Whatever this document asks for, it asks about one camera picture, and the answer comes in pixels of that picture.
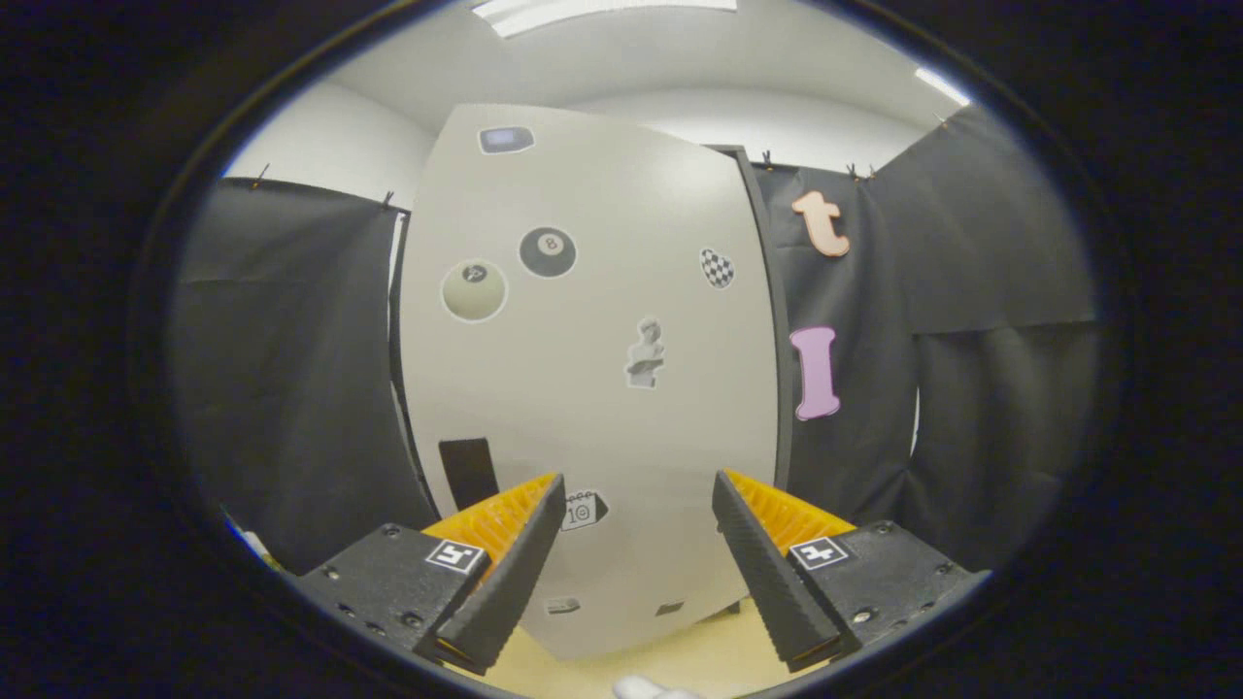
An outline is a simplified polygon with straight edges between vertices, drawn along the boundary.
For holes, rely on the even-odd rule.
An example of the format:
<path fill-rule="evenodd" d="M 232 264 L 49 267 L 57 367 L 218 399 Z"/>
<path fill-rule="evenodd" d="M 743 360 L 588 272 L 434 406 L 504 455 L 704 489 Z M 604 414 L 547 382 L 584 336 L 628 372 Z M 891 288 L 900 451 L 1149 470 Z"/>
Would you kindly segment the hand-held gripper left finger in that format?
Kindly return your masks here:
<path fill-rule="evenodd" d="M 291 582 L 389 655 L 484 677 L 520 626 L 564 514 L 564 478 L 548 473 L 425 529 L 383 522 Z"/>

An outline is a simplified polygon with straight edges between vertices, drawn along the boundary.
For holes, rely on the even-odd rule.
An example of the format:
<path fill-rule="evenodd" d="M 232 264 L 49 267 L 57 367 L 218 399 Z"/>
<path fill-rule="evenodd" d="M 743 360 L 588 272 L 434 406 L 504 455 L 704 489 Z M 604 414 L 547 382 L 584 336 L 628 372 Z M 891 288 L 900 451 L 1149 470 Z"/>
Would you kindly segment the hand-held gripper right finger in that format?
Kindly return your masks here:
<path fill-rule="evenodd" d="M 712 512 L 794 673 L 889 646 L 989 580 L 892 520 L 848 522 L 735 470 L 715 475 Z"/>

